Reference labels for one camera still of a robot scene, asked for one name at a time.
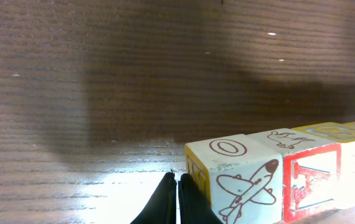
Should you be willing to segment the red letter A block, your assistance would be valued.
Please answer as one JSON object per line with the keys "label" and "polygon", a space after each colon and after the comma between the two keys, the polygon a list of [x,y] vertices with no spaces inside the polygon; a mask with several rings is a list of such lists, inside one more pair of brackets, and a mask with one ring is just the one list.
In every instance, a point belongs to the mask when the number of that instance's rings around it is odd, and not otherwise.
{"label": "red letter A block", "polygon": [[295,222],[335,206],[341,172],[341,145],[293,129],[249,134],[282,155],[283,220]]}

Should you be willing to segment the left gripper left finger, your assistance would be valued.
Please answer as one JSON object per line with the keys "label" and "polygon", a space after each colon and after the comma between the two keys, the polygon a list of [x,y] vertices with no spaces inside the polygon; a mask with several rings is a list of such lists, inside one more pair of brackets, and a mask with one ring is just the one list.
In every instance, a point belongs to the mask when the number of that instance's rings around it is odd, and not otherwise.
{"label": "left gripper left finger", "polygon": [[175,174],[167,172],[131,224],[176,224]]}

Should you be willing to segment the wooden block green bottom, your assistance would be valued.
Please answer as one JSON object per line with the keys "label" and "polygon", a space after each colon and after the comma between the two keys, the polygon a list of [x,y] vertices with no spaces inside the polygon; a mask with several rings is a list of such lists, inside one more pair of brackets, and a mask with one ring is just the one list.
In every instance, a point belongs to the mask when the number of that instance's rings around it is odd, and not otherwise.
{"label": "wooden block green bottom", "polygon": [[341,174],[336,198],[337,208],[355,207],[355,121],[345,124],[320,123],[295,129],[340,143]]}

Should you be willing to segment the wooden block green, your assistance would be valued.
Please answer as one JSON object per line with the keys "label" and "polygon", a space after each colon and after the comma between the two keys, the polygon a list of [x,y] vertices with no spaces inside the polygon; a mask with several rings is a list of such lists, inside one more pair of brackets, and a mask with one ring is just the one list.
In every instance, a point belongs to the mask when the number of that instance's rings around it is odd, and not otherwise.
{"label": "wooden block green", "polygon": [[355,207],[355,121],[345,124],[320,123],[295,129],[340,143],[341,174],[336,198],[337,208]]}
{"label": "wooden block green", "polygon": [[236,134],[189,142],[186,167],[222,223],[270,224],[282,220],[282,155]]}

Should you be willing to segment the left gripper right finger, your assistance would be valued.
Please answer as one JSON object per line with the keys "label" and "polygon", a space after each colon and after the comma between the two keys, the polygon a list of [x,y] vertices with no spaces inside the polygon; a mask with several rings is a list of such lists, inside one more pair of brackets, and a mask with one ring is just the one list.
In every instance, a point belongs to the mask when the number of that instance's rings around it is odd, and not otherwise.
{"label": "left gripper right finger", "polygon": [[185,173],[181,176],[178,196],[181,224],[222,224],[191,175]]}

